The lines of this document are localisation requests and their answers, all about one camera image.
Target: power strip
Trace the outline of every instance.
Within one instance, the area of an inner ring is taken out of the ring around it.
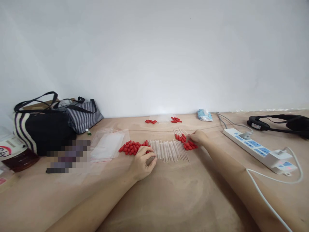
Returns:
[[[290,176],[291,172],[297,169],[295,165],[287,161],[292,157],[289,154],[286,154],[286,156],[281,157],[281,160],[277,162],[275,165],[270,165],[269,157],[271,157],[271,155],[268,154],[271,151],[269,149],[263,147],[258,142],[255,142],[252,139],[245,140],[241,138],[239,135],[242,133],[234,128],[225,129],[223,131],[223,134],[229,137],[235,143],[237,143],[241,148],[250,153],[254,158],[263,163],[274,173],[285,174],[286,176]]]

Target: cable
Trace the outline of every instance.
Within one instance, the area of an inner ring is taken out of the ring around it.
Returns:
[[[223,122],[223,121],[222,121],[222,119],[220,119],[220,116],[224,117],[226,120],[228,120],[230,123],[232,123],[232,124],[234,124],[234,125],[236,125],[236,126],[246,127],[246,128],[249,129],[251,132],[253,132],[253,130],[252,130],[250,127],[247,127],[247,126],[245,126],[245,125],[236,124],[236,123],[232,122],[230,119],[228,119],[227,117],[225,117],[224,115],[219,114],[219,112],[211,112],[211,113],[217,114],[218,117],[219,117],[219,120],[220,120],[221,122]]]
[[[297,165],[297,167],[299,168],[300,176],[299,176],[299,178],[298,178],[297,181],[286,182],[286,181],[277,180],[277,179],[274,179],[274,178],[265,176],[265,175],[263,175],[263,174],[261,174],[261,173],[259,173],[259,172],[257,172],[257,171],[254,171],[254,170],[252,170],[252,169],[246,169],[246,171],[247,171],[248,175],[250,176],[250,178],[251,178],[251,180],[252,180],[252,182],[253,182],[255,188],[257,189],[257,192],[260,194],[261,198],[264,200],[264,202],[265,202],[266,205],[269,207],[269,209],[274,213],[274,215],[278,218],[278,220],[283,224],[283,226],[284,226],[289,232],[293,232],[293,231],[290,229],[290,227],[284,222],[284,220],[279,216],[279,214],[274,210],[274,208],[269,204],[269,202],[266,200],[266,198],[264,197],[263,193],[262,193],[261,190],[259,189],[257,183],[255,182],[253,176],[252,176],[251,173],[250,173],[250,171],[251,171],[251,172],[260,174],[261,176],[264,176],[264,177],[266,177],[266,178],[268,178],[268,179],[272,179],[272,180],[275,180],[275,181],[278,181],[278,182],[281,182],[281,183],[285,183],[285,184],[296,184],[296,183],[301,182],[301,181],[303,180],[303,178],[304,178],[303,170],[302,170],[302,168],[301,168],[301,166],[300,166],[300,164],[299,164],[299,162],[298,162],[298,159],[297,159],[296,155],[295,155],[294,152],[292,151],[292,149],[289,148],[289,147],[286,147],[286,148],[288,148],[288,149],[290,150],[290,152],[292,153],[292,156],[293,156],[293,158],[295,159],[296,165]]]
[[[220,114],[219,114],[219,113],[217,113],[217,114],[218,114],[219,120],[220,120],[221,122],[223,122],[223,124],[225,125],[225,129],[227,129],[228,127],[226,126],[225,122],[221,119]]]

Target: black tote bag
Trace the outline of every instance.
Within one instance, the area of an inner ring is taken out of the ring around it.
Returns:
[[[49,94],[53,94],[52,105],[58,94],[48,92],[42,96]],[[48,104],[48,108],[43,110],[21,110],[31,102],[42,102],[38,100],[40,97],[23,101],[14,107],[14,134],[34,153],[46,156],[50,151],[61,151],[62,146],[70,145],[71,140],[76,139],[76,134],[68,125],[67,113],[51,109]]]

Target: plug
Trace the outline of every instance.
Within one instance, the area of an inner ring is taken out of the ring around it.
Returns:
[[[292,156],[284,149],[273,150],[266,155],[263,164],[265,164],[269,168],[273,168],[278,165],[283,165],[290,158],[292,158]]]
[[[245,140],[249,140],[249,139],[251,139],[251,138],[250,138],[251,135],[252,135],[252,132],[247,131],[247,132],[245,132],[245,133],[243,133],[243,134],[240,134],[239,137],[242,137],[242,138],[245,139]]]

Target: gray cable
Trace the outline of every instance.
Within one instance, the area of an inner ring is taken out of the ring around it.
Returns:
[[[225,129],[227,129],[228,127],[226,126],[225,122],[221,119],[220,114],[218,113],[218,118],[219,120],[225,125]]]
[[[224,115],[219,114],[219,112],[211,112],[211,113],[217,114],[220,121],[222,121],[222,120],[220,119],[220,116],[222,116],[222,117],[224,117],[226,120],[228,120],[230,123],[232,123],[232,124],[234,124],[234,125],[236,125],[236,126],[246,127],[246,128],[249,129],[251,132],[253,132],[253,130],[252,130],[250,127],[247,127],[247,126],[245,126],[245,125],[240,125],[240,124],[233,123],[230,119],[228,119],[228,118],[225,117]]]

